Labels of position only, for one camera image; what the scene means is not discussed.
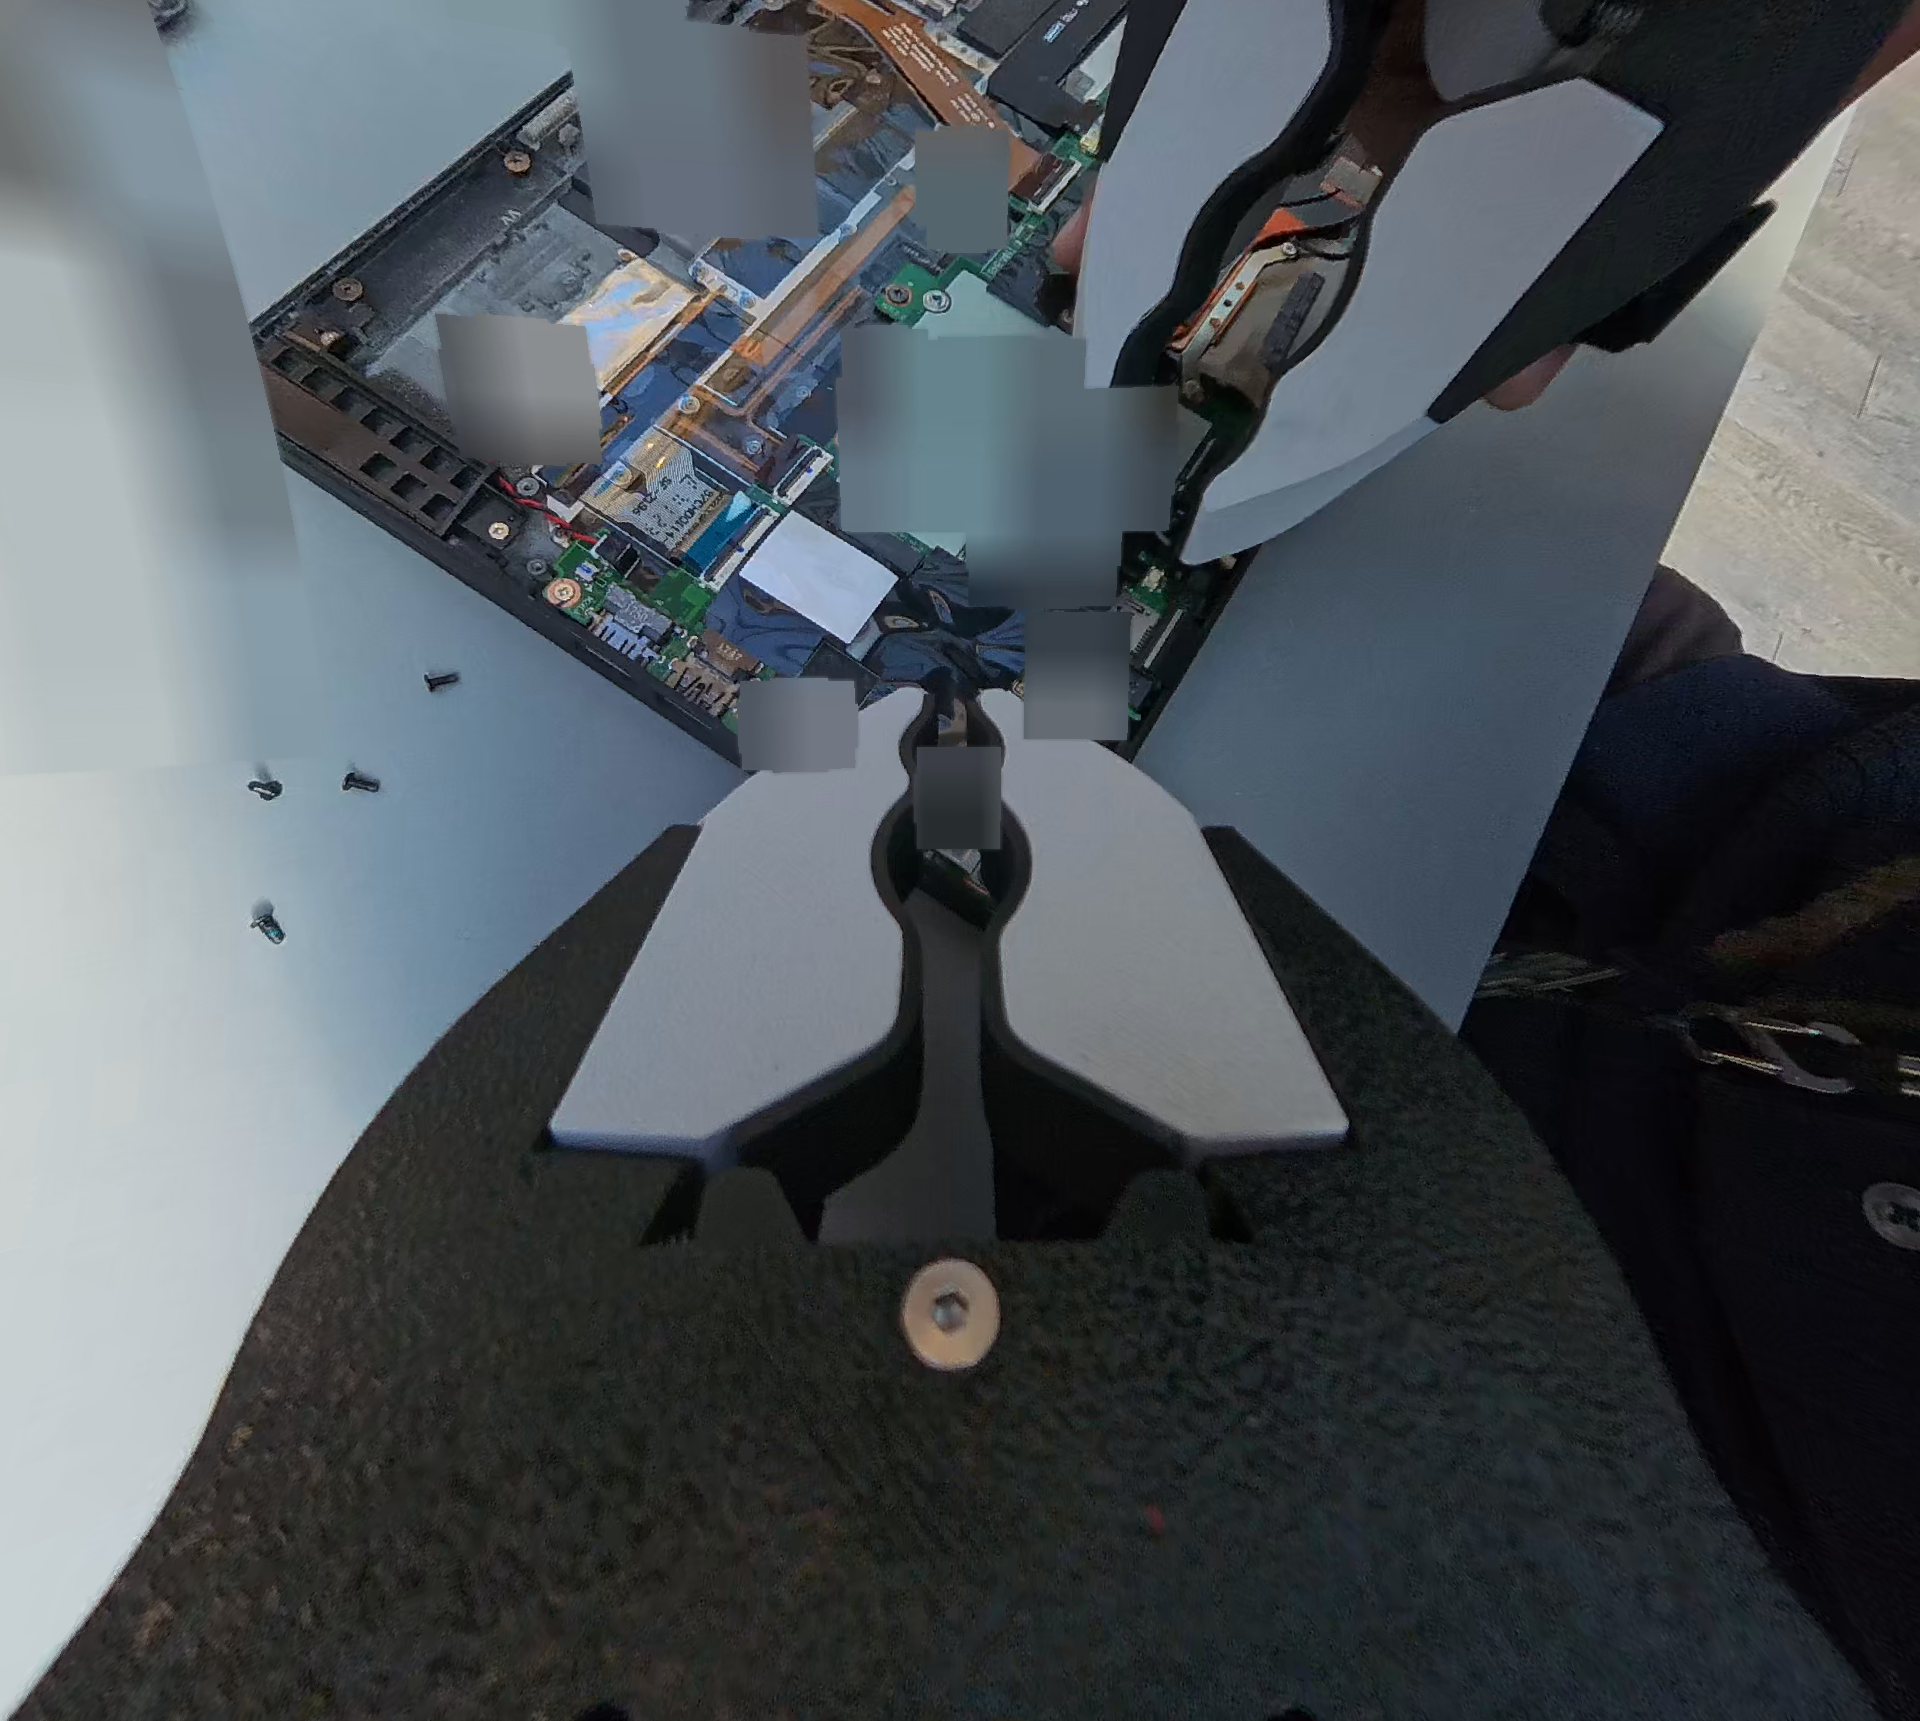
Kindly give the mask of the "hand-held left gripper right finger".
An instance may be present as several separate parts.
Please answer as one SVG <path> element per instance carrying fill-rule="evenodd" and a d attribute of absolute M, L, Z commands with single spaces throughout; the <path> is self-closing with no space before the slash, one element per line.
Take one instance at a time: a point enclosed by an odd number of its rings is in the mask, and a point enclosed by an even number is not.
<path fill-rule="evenodd" d="M 1345 1141 L 1347 1116 L 1202 830 L 1088 741 L 1029 739 L 1012 695 L 1003 807 L 1027 842 L 997 962 L 1014 1038 L 1180 1137 L 1195 1158 Z"/>

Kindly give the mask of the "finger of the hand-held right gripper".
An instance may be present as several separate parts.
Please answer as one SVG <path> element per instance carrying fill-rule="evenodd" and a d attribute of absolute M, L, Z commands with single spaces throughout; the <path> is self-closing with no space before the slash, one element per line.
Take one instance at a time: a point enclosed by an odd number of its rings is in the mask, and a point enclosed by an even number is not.
<path fill-rule="evenodd" d="M 1200 493 L 1181 560 L 1296 528 L 1433 432 L 1429 408 L 1661 128 L 1587 78 L 1427 128 L 1366 221 L 1336 310 Z"/>
<path fill-rule="evenodd" d="M 1090 389 L 1157 377 L 1237 225 L 1358 93 L 1374 0 L 1130 0 L 1073 331 Z"/>

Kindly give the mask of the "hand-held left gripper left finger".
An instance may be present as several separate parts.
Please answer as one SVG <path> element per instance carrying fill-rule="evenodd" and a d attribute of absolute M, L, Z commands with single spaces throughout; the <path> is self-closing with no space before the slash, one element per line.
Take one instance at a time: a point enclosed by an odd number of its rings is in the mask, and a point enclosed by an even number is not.
<path fill-rule="evenodd" d="M 915 950 L 883 838 L 907 792 L 902 687 L 856 758 L 749 775 L 698 824 L 550 1131 L 573 1150 L 706 1169 L 866 1173 L 919 1104 Z"/>

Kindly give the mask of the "black laptop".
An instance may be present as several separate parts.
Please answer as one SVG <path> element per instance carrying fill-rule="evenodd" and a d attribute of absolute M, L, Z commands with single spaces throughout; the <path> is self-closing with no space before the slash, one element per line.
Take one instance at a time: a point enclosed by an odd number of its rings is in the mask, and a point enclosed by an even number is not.
<path fill-rule="evenodd" d="M 972 602 L 959 537 L 841 531 L 839 350 L 1065 331 L 1050 246 L 1126 4 L 689 0 L 807 46 L 822 234 L 599 225 L 559 82 L 255 324 L 283 461 L 729 762 L 753 678 L 1020 695 L 1020 617 Z M 595 463 L 458 451 L 437 324 L 479 314 L 588 333 Z"/>

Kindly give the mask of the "white desk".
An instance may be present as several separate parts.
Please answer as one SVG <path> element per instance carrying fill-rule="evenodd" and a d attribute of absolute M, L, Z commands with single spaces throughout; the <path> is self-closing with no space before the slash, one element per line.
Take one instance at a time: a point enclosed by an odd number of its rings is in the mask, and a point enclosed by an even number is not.
<path fill-rule="evenodd" d="M 1844 124 L 1655 345 L 1469 411 L 1263 550 L 1141 762 L 1465 1009 Z M 715 756 L 287 478 L 321 727 L 4 783 L 4 1710 L 201 1439 L 283 1255 L 439 1036 Z M 458 670 L 428 695 L 422 674 Z M 380 794 L 348 794 L 363 771 Z M 285 941 L 249 927 L 270 903 Z"/>

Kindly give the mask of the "person's dark clothing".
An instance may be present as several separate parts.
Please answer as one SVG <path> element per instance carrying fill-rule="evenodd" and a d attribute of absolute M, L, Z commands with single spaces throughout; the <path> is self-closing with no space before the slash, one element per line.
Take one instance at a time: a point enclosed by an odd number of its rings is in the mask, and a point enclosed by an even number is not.
<path fill-rule="evenodd" d="M 1889 1717 L 1918 1698 L 1918 1104 L 1699 1064 L 1670 1022 L 1916 1055 L 1916 682 L 1747 655 L 1661 569 L 1463 1024 Z"/>

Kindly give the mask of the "metal carabiner clip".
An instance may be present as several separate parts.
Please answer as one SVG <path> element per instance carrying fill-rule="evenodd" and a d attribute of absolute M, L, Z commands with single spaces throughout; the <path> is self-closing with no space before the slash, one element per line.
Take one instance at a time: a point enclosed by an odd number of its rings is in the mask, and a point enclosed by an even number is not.
<path fill-rule="evenodd" d="M 1670 1022 L 1688 1055 L 1798 1091 L 1918 1101 L 1918 1057 L 1863 1042 L 1834 1022 L 1693 1005 Z"/>

